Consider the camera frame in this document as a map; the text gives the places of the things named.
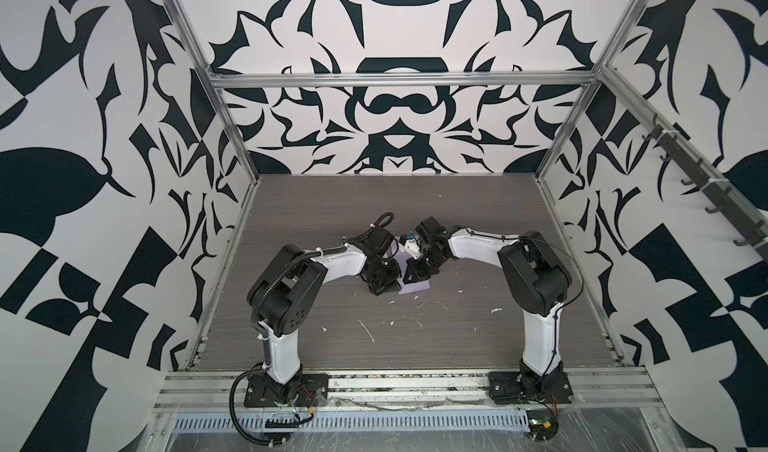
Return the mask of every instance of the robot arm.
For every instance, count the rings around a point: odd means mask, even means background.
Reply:
[[[520,384],[524,390],[519,393],[544,396],[554,384],[566,380],[557,321],[571,275],[541,234],[496,235],[458,226],[445,229],[433,217],[419,224],[416,233],[421,255],[408,259],[404,282],[426,280],[439,273],[440,265],[449,258],[471,258],[500,267],[514,300],[523,309],[525,346]]]
[[[298,354],[299,326],[306,320],[322,284],[347,276],[360,276],[371,293],[398,288],[400,267],[389,257],[394,237],[385,228],[373,226],[360,237],[349,240],[332,253],[310,257],[281,274],[297,257],[305,253],[295,245],[285,245],[256,280],[247,296],[256,303],[276,283],[254,316],[252,323],[264,341],[264,366],[268,368],[264,395],[278,404],[286,404],[296,396],[301,377]]]

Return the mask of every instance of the hook rack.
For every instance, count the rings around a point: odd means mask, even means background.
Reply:
[[[696,185],[712,202],[713,207],[706,207],[708,214],[722,214],[743,238],[734,240],[737,247],[747,245],[768,262],[768,226],[762,212],[757,210],[730,181],[723,176],[690,142],[676,130],[663,130],[654,116],[654,129],[643,137],[654,139],[664,150],[662,161],[674,161],[688,180],[681,180],[682,185]]]

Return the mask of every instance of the white object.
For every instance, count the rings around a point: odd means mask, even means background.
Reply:
[[[463,228],[448,239],[451,252],[457,258],[472,258],[501,267],[502,263],[498,261],[497,252],[518,241],[517,235],[496,235],[485,232],[481,232],[482,235],[473,235],[470,230]]]
[[[269,361],[270,369],[266,373],[278,384],[284,384],[301,367],[301,361],[299,360],[299,330],[296,329],[291,333],[283,335],[283,337],[276,337],[275,332],[269,325],[263,321],[259,323],[269,334],[266,339],[269,357],[265,358],[265,361]]]
[[[328,269],[326,278],[322,281],[327,284],[340,277],[360,274],[362,266],[366,264],[366,255],[358,247],[347,245],[345,252],[314,257],[312,260]]]
[[[560,323],[557,334],[554,332],[554,315],[563,307],[562,303],[556,303],[549,315],[542,317],[537,313],[523,311],[525,326],[525,347],[523,349],[523,362],[536,374],[549,374],[560,364]]]
[[[422,251],[418,248],[418,243],[415,238],[409,238],[404,245],[400,245],[402,251],[414,258],[419,258],[422,255]]]

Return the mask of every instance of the plastic sheet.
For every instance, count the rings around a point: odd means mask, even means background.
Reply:
[[[431,432],[303,432],[294,433],[274,450],[333,452],[392,451],[616,451],[657,450],[639,408],[583,408],[563,410],[560,431],[546,444],[533,442],[524,433],[504,430],[447,430]],[[169,452],[245,452],[268,450],[250,444],[235,432],[173,432]]]

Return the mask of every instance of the perforated metal grille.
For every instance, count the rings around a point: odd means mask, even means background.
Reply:
[[[243,412],[240,423],[247,430],[261,430],[264,420],[292,422],[293,414]],[[408,430],[516,430],[528,432],[525,410],[393,410],[331,412],[319,410],[300,427],[306,432],[374,432]],[[234,430],[229,414],[179,414],[178,433]],[[280,429],[270,428],[277,432]]]

